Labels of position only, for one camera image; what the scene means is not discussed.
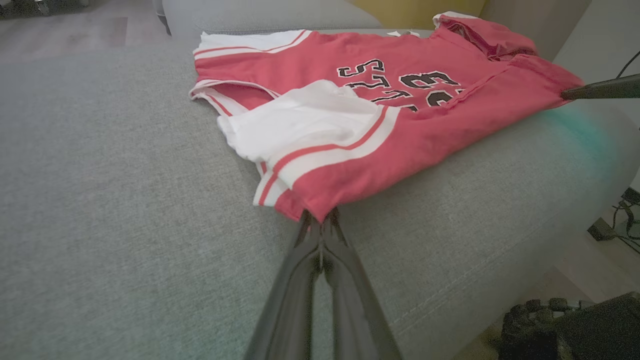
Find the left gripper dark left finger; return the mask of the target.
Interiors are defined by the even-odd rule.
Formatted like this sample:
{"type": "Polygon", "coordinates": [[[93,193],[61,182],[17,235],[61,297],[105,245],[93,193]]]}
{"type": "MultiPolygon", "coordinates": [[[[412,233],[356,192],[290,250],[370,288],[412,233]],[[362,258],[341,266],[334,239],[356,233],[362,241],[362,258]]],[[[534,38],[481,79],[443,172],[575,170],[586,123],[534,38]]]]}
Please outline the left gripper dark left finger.
{"type": "Polygon", "coordinates": [[[304,210],[244,360],[311,360],[314,286],[321,273],[319,248],[320,224],[304,210]]]}

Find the yellow furniture piece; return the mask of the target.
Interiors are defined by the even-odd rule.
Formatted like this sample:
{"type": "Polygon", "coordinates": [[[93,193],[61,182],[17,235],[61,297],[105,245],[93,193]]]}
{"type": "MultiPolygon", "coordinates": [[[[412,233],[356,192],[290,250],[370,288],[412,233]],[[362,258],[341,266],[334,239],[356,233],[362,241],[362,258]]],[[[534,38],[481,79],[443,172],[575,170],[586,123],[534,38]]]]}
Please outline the yellow furniture piece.
{"type": "Polygon", "coordinates": [[[487,0],[348,0],[384,28],[434,30],[433,16],[453,11],[479,16],[487,0]]]}

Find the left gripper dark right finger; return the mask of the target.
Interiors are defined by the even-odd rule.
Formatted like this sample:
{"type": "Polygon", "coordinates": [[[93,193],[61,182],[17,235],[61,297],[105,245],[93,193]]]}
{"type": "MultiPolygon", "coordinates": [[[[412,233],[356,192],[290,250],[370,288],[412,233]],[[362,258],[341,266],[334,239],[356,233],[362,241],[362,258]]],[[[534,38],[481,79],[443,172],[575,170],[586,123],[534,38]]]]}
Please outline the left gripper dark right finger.
{"type": "Polygon", "coordinates": [[[339,212],[323,223],[322,267],[332,291],[334,360],[401,360],[370,278],[346,239],[339,212]]]}

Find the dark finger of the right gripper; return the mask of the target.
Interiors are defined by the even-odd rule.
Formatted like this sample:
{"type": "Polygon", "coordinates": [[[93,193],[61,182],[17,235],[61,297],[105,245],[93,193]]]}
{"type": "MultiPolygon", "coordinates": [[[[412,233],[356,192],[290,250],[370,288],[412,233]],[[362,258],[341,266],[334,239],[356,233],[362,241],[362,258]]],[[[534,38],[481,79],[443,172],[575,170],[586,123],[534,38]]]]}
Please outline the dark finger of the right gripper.
{"type": "Polygon", "coordinates": [[[640,99],[640,74],[587,84],[561,92],[563,100],[640,99]]]}

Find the large grey sofa seat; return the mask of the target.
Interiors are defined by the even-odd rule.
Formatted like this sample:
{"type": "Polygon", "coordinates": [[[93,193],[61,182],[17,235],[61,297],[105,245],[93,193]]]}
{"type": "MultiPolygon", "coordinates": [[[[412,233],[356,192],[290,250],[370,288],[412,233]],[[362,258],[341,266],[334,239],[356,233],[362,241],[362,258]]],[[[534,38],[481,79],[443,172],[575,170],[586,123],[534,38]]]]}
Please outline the large grey sofa seat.
{"type": "MultiPolygon", "coordinates": [[[[0,68],[0,360],[243,360],[297,224],[189,99],[193,48],[0,68]]],[[[403,360],[450,360],[639,166],[633,121],[574,101],[341,207],[403,360]]]]}

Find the red white basketball jersey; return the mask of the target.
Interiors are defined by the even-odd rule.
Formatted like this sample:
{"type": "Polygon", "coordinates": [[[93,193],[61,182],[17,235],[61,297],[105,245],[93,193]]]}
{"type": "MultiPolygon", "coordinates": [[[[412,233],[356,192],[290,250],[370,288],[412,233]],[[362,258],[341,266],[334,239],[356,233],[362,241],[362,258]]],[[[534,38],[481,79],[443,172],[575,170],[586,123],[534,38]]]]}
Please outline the red white basketball jersey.
{"type": "Polygon", "coordinates": [[[217,110],[227,144],[256,164],[254,205],[292,219],[322,220],[583,85],[539,55],[489,60],[445,28],[204,33],[193,55],[190,97],[217,110]]]}

